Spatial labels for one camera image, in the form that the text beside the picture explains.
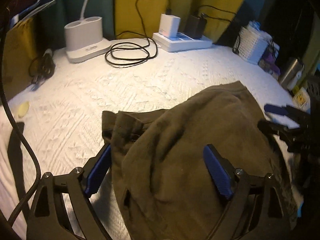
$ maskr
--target white bedsheet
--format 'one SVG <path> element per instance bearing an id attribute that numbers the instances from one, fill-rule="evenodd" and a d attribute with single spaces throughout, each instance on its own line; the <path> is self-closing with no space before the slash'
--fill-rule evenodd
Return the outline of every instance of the white bedsheet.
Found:
<path id="1" fill-rule="evenodd" d="M 125 57 L 141 55 L 137 51 L 122 54 Z M 103 55 L 70 64 L 64 49 L 55 52 L 54 61 L 56 70 L 52 78 L 37 91 L 31 91 L 29 87 L 10 101 L 12 106 L 30 101 L 29 111 L 23 118 L 24 134 L 39 159 L 42 173 L 69 173 L 98 153 L 103 145 L 103 110 L 148 112 L 168 109 L 208 86 L 237 80 L 248 88 L 262 109 L 266 103 L 292 105 L 290 95 L 276 80 L 257 65 L 244 62 L 228 47 L 213 46 L 176 53 L 160 49 L 157 58 L 130 68 L 114 68 L 106 64 Z M 294 125 L 285 117 L 278 120 Z M 279 145 L 290 170 L 292 155 L 287 153 L 285 143 L 279 141 Z M 35 168 L 24 148 L 23 154 L 28 189 L 34 181 Z M 75 233 L 81 235 L 70 200 L 66 195 L 64 197 Z M 295 198 L 297 203 L 301 202 L 299 195 L 295 194 Z M 91 202 L 114 239 L 129 239 L 109 174 Z"/>
<path id="2" fill-rule="evenodd" d="M 8 220 L 12 210 L 19 202 L 18 193 L 14 183 L 9 158 L 8 145 L 12 126 L 4 112 L 3 106 L 0 107 L 0 209 L 4 217 Z M 17 223 L 13 225 L 13 229 L 20 237 L 25 237 L 26 222 L 22 212 L 17 218 Z"/>

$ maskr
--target black strap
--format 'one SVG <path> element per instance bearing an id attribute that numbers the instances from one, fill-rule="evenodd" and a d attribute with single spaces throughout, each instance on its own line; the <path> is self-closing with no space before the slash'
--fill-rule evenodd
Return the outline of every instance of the black strap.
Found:
<path id="1" fill-rule="evenodd" d="M 21 132 L 24 130 L 24 123 L 17 123 Z M 22 151 L 20 147 L 21 141 L 17 136 L 16 132 L 12 130 L 9 145 L 8 145 L 8 159 L 13 173 L 14 181 L 16 184 L 16 189 L 18 193 L 18 198 L 21 200 L 25 194 L 26 189 L 24 187 L 24 178 L 23 178 L 23 160 L 22 160 Z M 26 203 L 22 208 L 22 213 L 25 220 L 27 221 L 29 216 L 30 208 L 28 203 Z"/>
<path id="2" fill-rule="evenodd" d="M 1 210 L 0 210 L 0 232 L 1 232 L 2 239 L 21 240 L 21 238 L 9 225 L 9 223 L 7 222 Z"/>

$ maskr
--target blue object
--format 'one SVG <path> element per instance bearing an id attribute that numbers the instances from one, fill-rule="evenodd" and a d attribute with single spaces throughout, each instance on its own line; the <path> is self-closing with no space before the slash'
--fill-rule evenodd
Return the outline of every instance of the blue object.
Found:
<path id="1" fill-rule="evenodd" d="M 190 41 L 192 40 L 190 37 L 184 35 L 183 33 L 177 33 L 177 38 L 180 38 L 183 41 Z"/>
<path id="2" fill-rule="evenodd" d="M 180 39 L 179 38 L 177 38 L 177 37 L 173 37 L 173 38 L 168 38 L 168 37 L 166 37 L 168 40 L 170 40 L 170 41 L 180 41 Z"/>
<path id="3" fill-rule="evenodd" d="M 232 198 L 234 194 L 231 187 L 232 178 L 221 165 L 218 159 L 219 157 L 217 157 L 218 156 L 215 155 L 215 153 L 211 150 L 211 148 L 208 145 L 204 147 L 203 159 L 211 175 L 211 178 L 213 179 L 219 193 L 229 200 L 230 198 Z"/>
<path id="4" fill-rule="evenodd" d="M 255 28 L 257 31 L 260 31 L 260 23 L 257 22 L 257 21 L 250 21 L 249 22 L 249 25 L 252 27 L 252 28 Z"/>
<path id="5" fill-rule="evenodd" d="M 96 165 L 92 168 L 91 173 L 87 179 L 87 187 L 85 189 L 85 194 L 88 198 L 92 194 L 98 192 L 98 189 L 107 174 L 109 167 L 111 166 L 111 147 L 110 145 L 102 153 L 101 157 L 97 161 Z"/>
<path id="6" fill-rule="evenodd" d="M 284 107 L 280 107 L 280 106 L 266 104 L 263 109 L 265 112 L 272 113 L 272 114 L 278 114 L 282 116 L 288 115 L 288 111 Z"/>
<path id="7" fill-rule="evenodd" d="M 297 217 L 302 217 L 301 208 L 302 208 L 303 202 L 301 203 L 300 207 L 298 208 Z"/>

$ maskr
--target black cable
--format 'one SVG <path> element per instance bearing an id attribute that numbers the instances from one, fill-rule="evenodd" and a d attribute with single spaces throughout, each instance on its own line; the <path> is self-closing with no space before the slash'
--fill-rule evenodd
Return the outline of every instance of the black cable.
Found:
<path id="1" fill-rule="evenodd" d="M 39 58 L 40 58 L 40 57 L 35 57 L 35 58 L 30 62 L 30 64 L 29 64 L 28 74 L 29 74 L 30 77 L 34 77 L 34 76 L 35 76 L 35 75 L 31 74 L 31 67 L 32 67 L 33 63 L 34 63 L 36 60 L 38 60 Z"/>
<path id="2" fill-rule="evenodd" d="M 226 10 L 219 9 L 219 8 L 214 7 L 214 6 L 212 6 L 212 5 L 203 4 L 203 5 L 200 5 L 200 6 L 197 8 L 197 10 L 195 11 L 195 15 L 198 15 L 199 10 L 200 10 L 202 7 L 210 7 L 210 8 L 216 9 L 216 10 L 221 11 L 221 12 L 232 13 L 232 14 L 234 14 L 234 15 L 237 14 L 237 13 L 235 13 L 235 12 L 231 12 L 231 11 L 226 11 Z"/>
<path id="3" fill-rule="evenodd" d="M 273 39 L 270 40 L 270 43 L 271 43 L 271 47 L 272 47 L 272 55 L 276 59 L 276 48 L 275 48 L 275 44 L 273 42 Z"/>
<path id="4" fill-rule="evenodd" d="M 40 63 L 36 68 L 36 73 L 32 74 L 31 67 L 33 63 L 38 59 L 41 59 Z M 29 76 L 32 78 L 37 76 L 37 77 L 48 79 L 53 76 L 55 67 L 56 65 L 54 64 L 54 61 L 52 59 L 50 52 L 45 52 L 45 54 L 42 57 L 36 57 L 31 61 L 28 68 L 28 73 L 29 73 Z"/>
<path id="5" fill-rule="evenodd" d="M 207 15 L 207 14 L 202 14 L 202 16 L 204 17 L 204 18 L 210 18 L 210 19 L 214 19 L 214 20 L 220 20 L 220 21 L 226 21 L 226 22 L 229 22 L 229 23 L 232 23 L 232 21 L 231 20 L 229 20 L 229 19 L 224 19 L 224 18 L 218 18 L 218 17 L 211 17 L 211 16 L 209 16 L 209 15 Z M 240 43 L 241 43 L 241 37 L 240 37 L 240 33 L 239 32 L 237 32 L 237 38 L 238 38 L 238 44 L 237 44 L 237 48 L 235 49 L 235 47 L 233 47 L 232 48 L 232 52 L 234 53 L 234 54 L 239 54 L 239 47 L 240 47 Z"/>
<path id="6" fill-rule="evenodd" d="M 3 61 L 3 53 L 4 53 L 4 41 L 6 38 L 6 34 L 9 31 L 9 21 L 10 20 L 10 11 L 9 8 L 6 10 L 5 19 L 4 19 L 4 30 L 1 35 L 1 41 L 0 41 L 0 99 L 4 108 L 4 111 L 9 119 L 10 124 L 12 125 L 14 131 L 17 133 L 19 139 L 21 140 L 22 144 L 25 146 L 26 150 L 28 151 L 35 167 L 36 167 L 36 179 L 31 188 L 28 190 L 28 192 L 25 194 L 25 196 L 19 201 L 18 205 L 14 208 L 12 211 L 8 223 L 10 226 L 13 226 L 16 218 L 20 214 L 22 207 L 26 204 L 28 205 L 28 200 L 32 197 L 34 192 L 36 191 L 38 184 L 41 179 L 41 170 L 39 162 L 36 158 L 35 153 L 33 152 L 32 148 L 30 147 L 29 143 L 27 142 L 26 138 L 23 136 L 23 133 L 20 131 L 18 125 L 16 124 L 14 117 L 12 116 L 12 113 L 10 111 L 7 98 L 5 96 L 4 92 L 4 86 L 3 86 L 3 76 L 2 76 L 2 61 Z"/>
<path id="7" fill-rule="evenodd" d="M 158 55 L 158 46 L 155 42 L 155 40 L 153 38 L 149 38 L 147 36 L 147 33 L 146 33 L 146 27 L 144 25 L 144 22 L 143 22 L 143 18 L 142 18 L 142 15 L 139 11 L 139 8 L 138 8 L 138 1 L 139 0 L 136 0 L 135 2 L 135 7 L 136 7 L 136 10 L 137 10 L 137 13 L 140 17 L 140 20 L 141 20 L 141 25 L 142 25 L 142 29 L 143 29 L 143 33 L 144 34 L 141 34 L 141 33 L 137 33 L 137 32 L 133 32 L 133 31 L 124 31 L 124 32 L 121 32 L 120 34 L 116 35 L 116 37 L 124 34 L 124 33 L 133 33 L 133 34 L 136 34 L 136 35 L 139 35 L 139 36 L 142 36 L 142 37 L 145 37 L 148 41 L 148 44 L 145 45 L 145 46 L 141 46 L 139 44 L 136 44 L 134 42 L 119 42 L 119 43 L 116 43 L 114 45 L 112 45 L 109 49 L 109 51 L 105 54 L 104 58 L 106 60 L 106 62 L 108 62 L 109 64 L 111 65 L 115 65 L 115 66 L 134 66 L 134 65 L 138 65 L 138 64 L 141 64 L 141 63 L 144 63 L 146 62 L 147 60 L 150 60 L 150 59 L 153 59 L 155 58 L 157 55 Z M 167 9 L 166 9 L 166 14 L 171 14 L 171 9 L 170 9 L 170 0 L 168 0 L 168 6 L 167 6 Z M 150 40 L 154 43 L 154 45 L 156 46 L 156 52 L 153 56 L 150 55 L 149 51 L 146 49 L 148 47 L 150 47 Z M 121 57 L 116 57 L 113 52 L 114 51 L 119 51 L 119 50 L 142 50 L 143 52 L 145 52 L 147 54 L 146 57 L 143 57 L 143 58 L 121 58 Z M 110 55 L 113 59 L 117 59 L 117 60 L 126 60 L 126 61 L 134 61 L 134 62 L 130 62 L 130 63 L 115 63 L 115 62 L 112 62 L 108 59 L 108 55 Z"/>

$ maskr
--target blue gripper pad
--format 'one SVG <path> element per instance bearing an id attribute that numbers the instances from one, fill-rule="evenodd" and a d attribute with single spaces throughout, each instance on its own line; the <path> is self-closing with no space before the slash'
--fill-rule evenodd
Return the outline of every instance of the blue gripper pad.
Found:
<path id="1" fill-rule="evenodd" d="M 282 116 L 288 115 L 288 111 L 284 107 L 281 107 L 281 106 L 274 106 L 274 105 L 266 104 L 264 106 L 263 110 L 265 112 L 272 113 L 272 114 L 278 114 L 278 115 L 282 115 Z"/>
<path id="2" fill-rule="evenodd" d="M 228 200 L 232 198 L 234 181 L 232 174 L 228 174 L 221 164 L 225 159 L 220 156 L 213 145 L 204 147 L 203 159 L 220 195 Z"/>
<path id="3" fill-rule="evenodd" d="M 87 179 L 87 187 L 85 189 L 85 194 L 88 198 L 91 197 L 92 194 L 98 192 L 98 189 L 107 174 L 109 167 L 111 166 L 111 147 L 110 145 L 104 150 L 99 160 L 92 168 L 91 173 Z"/>

